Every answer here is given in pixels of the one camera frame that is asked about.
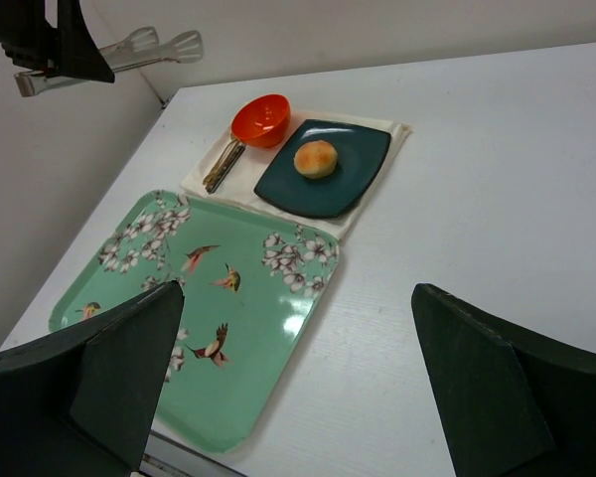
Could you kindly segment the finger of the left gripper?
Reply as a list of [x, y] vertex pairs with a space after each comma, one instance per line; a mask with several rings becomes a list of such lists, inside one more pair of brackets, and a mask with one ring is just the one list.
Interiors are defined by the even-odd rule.
[[57, 2], [57, 30], [59, 56], [55, 70], [59, 76], [114, 83], [115, 73], [89, 33], [79, 0]]

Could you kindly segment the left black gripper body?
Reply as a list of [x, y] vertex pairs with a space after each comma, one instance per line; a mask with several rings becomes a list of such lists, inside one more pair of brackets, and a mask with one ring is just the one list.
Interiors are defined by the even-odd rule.
[[0, 45], [17, 67], [56, 73], [57, 30], [39, 0], [0, 0]]

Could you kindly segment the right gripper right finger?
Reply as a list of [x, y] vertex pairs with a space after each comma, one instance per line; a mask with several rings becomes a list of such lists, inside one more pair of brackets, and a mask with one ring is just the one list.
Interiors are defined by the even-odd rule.
[[416, 333], [458, 476], [596, 476], [596, 354], [429, 283]]

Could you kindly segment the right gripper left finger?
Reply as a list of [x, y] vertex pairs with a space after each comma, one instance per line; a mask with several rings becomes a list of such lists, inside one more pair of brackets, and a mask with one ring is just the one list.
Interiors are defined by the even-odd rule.
[[0, 352], [0, 476], [137, 471], [183, 308], [170, 281]]

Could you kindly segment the silver metal tongs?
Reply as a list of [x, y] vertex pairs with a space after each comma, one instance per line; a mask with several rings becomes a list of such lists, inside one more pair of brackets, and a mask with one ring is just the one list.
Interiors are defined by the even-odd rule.
[[[121, 42], [103, 47], [99, 52], [114, 74], [158, 63], [193, 64], [199, 62], [205, 53], [199, 31], [184, 32], [161, 44], [154, 27], [137, 29]], [[15, 74], [14, 80], [22, 97], [37, 96], [47, 90], [87, 82], [87, 79], [50, 77], [32, 71]]]

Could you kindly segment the round bread bun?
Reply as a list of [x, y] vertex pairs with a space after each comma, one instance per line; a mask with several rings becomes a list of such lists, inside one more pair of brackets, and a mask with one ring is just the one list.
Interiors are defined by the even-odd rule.
[[317, 140], [303, 144], [295, 153], [293, 165], [296, 171], [309, 179], [321, 179], [331, 175], [338, 163], [336, 148], [327, 141]]

